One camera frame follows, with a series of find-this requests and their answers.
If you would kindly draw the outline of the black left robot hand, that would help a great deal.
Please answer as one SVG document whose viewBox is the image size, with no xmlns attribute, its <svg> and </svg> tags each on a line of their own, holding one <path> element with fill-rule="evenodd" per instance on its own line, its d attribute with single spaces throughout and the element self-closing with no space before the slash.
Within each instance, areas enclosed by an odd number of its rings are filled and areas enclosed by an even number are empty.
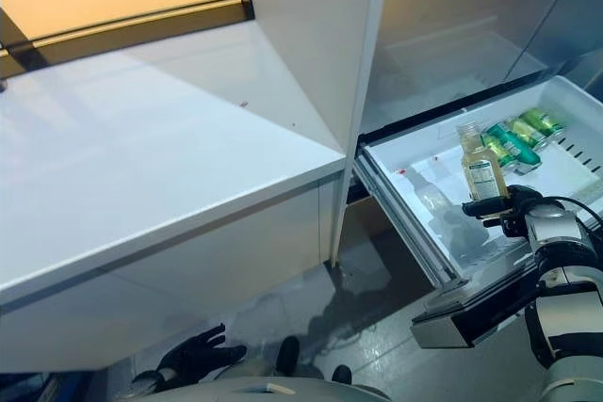
<svg viewBox="0 0 603 402">
<path fill-rule="evenodd" d="M 156 370 L 168 382 L 197 383 L 213 371 L 231 366 L 246 356 L 247 347 L 223 346 L 225 340 L 225 325 L 220 323 L 171 349 Z"/>
</svg>

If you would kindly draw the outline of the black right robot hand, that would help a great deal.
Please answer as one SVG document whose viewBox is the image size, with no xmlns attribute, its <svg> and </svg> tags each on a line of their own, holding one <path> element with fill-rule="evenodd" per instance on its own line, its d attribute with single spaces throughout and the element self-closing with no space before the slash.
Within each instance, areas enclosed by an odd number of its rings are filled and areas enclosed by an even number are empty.
<svg viewBox="0 0 603 402">
<path fill-rule="evenodd" d="M 517 217 L 523 215 L 530 202 L 542 198 L 539 191 L 528 186 L 508 185 L 505 196 L 465 202 L 462 204 L 462 211 L 469 217 L 483 221 Z"/>
</svg>

